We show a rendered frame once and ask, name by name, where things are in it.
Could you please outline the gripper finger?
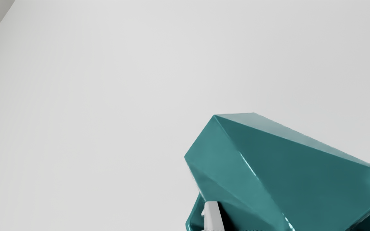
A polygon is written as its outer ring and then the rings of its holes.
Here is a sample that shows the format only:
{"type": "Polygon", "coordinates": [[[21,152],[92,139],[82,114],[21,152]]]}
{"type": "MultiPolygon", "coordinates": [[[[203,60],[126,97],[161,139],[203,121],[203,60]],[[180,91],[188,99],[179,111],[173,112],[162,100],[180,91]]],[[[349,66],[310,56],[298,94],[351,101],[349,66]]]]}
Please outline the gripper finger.
{"type": "Polygon", "coordinates": [[[201,216],[204,218],[203,231],[225,231],[222,216],[217,201],[207,201],[201,216]]]}

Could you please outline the teal faceted mug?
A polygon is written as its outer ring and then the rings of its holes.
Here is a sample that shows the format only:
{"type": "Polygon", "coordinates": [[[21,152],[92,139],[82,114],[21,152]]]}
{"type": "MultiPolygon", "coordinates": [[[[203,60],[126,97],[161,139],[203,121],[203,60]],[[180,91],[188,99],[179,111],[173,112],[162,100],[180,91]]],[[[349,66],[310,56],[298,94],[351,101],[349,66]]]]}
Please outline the teal faceted mug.
{"type": "Polygon", "coordinates": [[[184,156],[225,231],[370,231],[370,164],[255,113],[214,115],[184,156]]]}

